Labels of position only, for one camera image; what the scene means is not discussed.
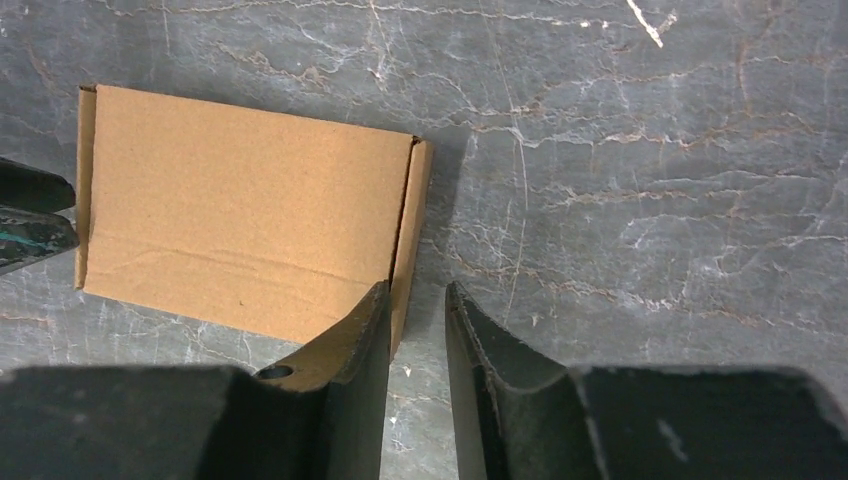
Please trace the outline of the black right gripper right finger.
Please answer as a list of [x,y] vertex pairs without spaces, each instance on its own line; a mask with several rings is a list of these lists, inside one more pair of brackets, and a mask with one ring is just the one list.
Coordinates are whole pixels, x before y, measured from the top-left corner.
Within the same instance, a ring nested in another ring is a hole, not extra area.
[[459,283],[445,333],[463,479],[843,479],[847,420],[806,372],[566,366]]

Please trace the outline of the brown cardboard box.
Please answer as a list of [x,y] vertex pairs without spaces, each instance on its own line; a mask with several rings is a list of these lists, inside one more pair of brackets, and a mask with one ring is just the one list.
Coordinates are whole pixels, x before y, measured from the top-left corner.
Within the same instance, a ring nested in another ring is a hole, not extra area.
[[410,133],[83,86],[74,285],[306,343],[389,280],[397,348],[432,157]]

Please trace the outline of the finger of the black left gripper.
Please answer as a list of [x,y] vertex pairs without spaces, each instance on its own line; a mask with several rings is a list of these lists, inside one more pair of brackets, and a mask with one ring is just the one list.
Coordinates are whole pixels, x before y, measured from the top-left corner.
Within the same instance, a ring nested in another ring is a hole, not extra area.
[[77,248],[71,222],[57,214],[1,206],[1,274]]
[[1,158],[1,204],[55,213],[76,203],[73,186],[62,176]]

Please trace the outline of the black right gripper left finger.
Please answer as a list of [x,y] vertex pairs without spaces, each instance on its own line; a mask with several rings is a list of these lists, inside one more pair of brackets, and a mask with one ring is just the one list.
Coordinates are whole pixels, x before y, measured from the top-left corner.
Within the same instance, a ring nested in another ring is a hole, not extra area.
[[1,378],[5,479],[376,479],[390,363],[387,281],[256,373],[27,367]]

